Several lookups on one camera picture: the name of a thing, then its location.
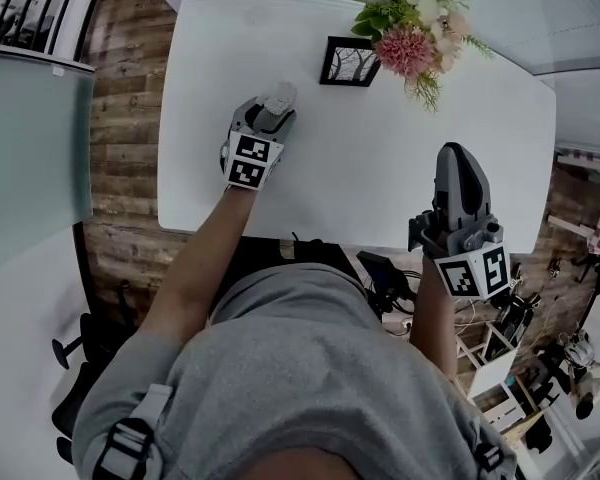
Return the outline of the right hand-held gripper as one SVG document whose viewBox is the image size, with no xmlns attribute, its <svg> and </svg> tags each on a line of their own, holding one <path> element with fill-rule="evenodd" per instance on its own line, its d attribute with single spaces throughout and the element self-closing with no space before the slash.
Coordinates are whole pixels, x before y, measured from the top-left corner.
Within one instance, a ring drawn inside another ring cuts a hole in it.
<svg viewBox="0 0 600 480">
<path fill-rule="evenodd" d="M 451 298 L 487 300 L 509 286 L 510 258 L 504 228 L 490 215 L 484 171 L 466 148 L 459 151 L 453 142 L 440 149 L 433 199 L 438 217 L 427 211 L 409 220 L 408 248 L 423 250 Z M 445 233 L 441 226 L 457 230 Z"/>
</svg>

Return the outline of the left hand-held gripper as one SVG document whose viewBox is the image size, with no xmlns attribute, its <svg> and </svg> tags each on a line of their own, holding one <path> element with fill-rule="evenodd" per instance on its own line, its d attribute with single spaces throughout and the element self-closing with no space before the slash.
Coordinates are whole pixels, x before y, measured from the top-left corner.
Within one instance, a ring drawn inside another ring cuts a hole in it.
<svg viewBox="0 0 600 480">
<path fill-rule="evenodd" d="M 228 185 L 259 191 L 280 161 L 297 114 L 288 111 L 276 129 L 264 130 L 264 100 L 253 97 L 234 111 L 220 148 L 220 167 Z"/>
</svg>

